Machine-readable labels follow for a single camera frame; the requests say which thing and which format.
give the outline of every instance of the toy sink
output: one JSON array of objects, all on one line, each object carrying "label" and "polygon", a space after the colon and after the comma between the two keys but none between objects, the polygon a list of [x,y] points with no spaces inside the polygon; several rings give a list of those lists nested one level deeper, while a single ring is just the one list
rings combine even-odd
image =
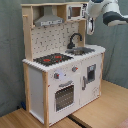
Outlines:
[{"label": "toy sink", "polygon": [[77,55],[83,55],[83,54],[87,54],[87,53],[94,52],[94,51],[95,51],[94,49],[78,47],[78,48],[68,49],[65,51],[65,53],[73,54],[77,56]]}]

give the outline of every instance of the oven window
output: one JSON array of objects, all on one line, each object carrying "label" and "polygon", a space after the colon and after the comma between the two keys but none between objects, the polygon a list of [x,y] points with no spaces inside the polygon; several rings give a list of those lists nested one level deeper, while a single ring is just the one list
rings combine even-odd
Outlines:
[{"label": "oven window", "polygon": [[74,101],[74,85],[59,90],[55,94],[56,112],[71,105]]},{"label": "oven window", "polygon": [[96,70],[96,64],[87,67],[87,77],[88,77],[88,83],[95,80],[95,70]]},{"label": "oven window", "polygon": [[80,16],[81,7],[72,7],[72,17]]}]

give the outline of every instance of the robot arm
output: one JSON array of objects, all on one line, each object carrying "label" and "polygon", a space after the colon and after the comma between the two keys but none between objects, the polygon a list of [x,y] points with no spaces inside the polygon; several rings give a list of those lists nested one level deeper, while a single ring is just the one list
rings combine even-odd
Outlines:
[{"label": "robot arm", "polygon": [[86,9],[87,34],[92,35],[95,28],[95,20],[103,14],[103,23],[107,26],[115,26],[128,23],[128,16],[120,13],[118,0],[90,0]]}]

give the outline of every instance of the faucet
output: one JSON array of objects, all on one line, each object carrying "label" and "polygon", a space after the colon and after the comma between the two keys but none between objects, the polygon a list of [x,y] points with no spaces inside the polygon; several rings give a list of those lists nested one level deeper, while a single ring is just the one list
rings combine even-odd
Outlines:
[{"label": "faucet", "polygon": [[80,33],[74,33],[70,38],[70,43],[67,45],[67,49],[72,49],[73,47],[75,47],[75,44],[73,44],[72,42],[72,39],[75,35],[80,36],[80,41],[82,41],[82,35]]}]

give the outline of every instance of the microwave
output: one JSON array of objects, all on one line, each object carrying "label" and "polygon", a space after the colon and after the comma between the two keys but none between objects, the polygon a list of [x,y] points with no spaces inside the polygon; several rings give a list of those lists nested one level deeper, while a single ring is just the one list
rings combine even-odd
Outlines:
[{"label": "microwave", "polygon": [[67,21],[84,19],[86,7],[87,4],[67,5]]}]

